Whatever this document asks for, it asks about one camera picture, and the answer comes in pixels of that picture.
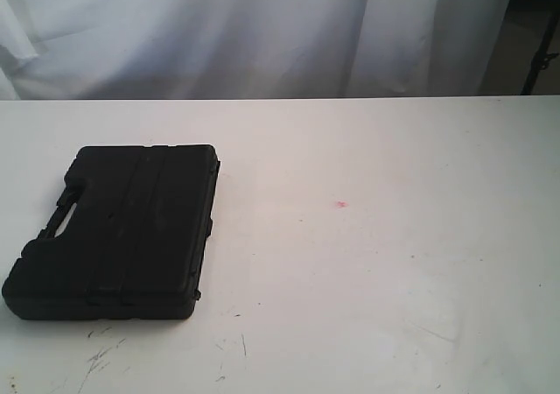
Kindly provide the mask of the black tripod stand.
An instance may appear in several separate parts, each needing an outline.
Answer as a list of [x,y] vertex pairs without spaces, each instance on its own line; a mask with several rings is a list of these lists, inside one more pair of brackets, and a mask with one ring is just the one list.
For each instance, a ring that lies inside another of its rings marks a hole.
[[559,60],[559,51],[550,49],[559,27],[559,0],[514,0],[514,3],[527,18],[537,23],[533,27],[535,51],[521,88],[522,95],[532,95],[540,73],[547,70],[553,61]]

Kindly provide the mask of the black plastic tool case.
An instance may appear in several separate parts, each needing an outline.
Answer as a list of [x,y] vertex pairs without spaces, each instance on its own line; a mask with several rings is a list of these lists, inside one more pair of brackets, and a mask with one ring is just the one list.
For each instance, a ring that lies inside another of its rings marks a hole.
[[23,320],[184,320],[221,163],[210,144],[85,146],[2,287]]

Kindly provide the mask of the white backdrop cloth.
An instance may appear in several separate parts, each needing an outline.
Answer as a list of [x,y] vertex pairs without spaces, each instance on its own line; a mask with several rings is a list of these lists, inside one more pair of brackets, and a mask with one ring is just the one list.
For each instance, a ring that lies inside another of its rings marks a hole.
[[508,1],[1,0],[1,96],[474,95]]

